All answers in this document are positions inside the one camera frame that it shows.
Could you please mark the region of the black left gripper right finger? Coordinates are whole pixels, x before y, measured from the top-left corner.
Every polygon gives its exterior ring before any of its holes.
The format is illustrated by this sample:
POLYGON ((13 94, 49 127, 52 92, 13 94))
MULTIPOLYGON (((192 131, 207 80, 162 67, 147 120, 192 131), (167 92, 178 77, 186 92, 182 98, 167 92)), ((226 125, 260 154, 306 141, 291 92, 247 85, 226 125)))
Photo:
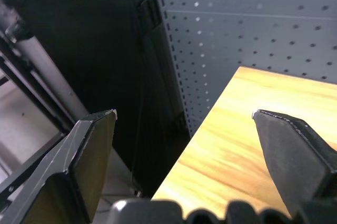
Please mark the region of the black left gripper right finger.
POLYGON ((336 219, 336 150, 304 120, 268 110, 252 118, 269 174, 294 220, 336 219))

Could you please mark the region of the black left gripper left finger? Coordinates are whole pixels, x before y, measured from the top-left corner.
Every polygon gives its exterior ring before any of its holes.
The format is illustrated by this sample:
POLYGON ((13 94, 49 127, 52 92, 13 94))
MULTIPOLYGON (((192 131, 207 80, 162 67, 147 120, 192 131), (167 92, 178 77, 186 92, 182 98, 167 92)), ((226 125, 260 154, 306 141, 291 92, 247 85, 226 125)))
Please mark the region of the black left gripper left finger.
POLYGON ((90 114, 49 149, 1 223, 92 223, 112 150, 115 109, 90 114))

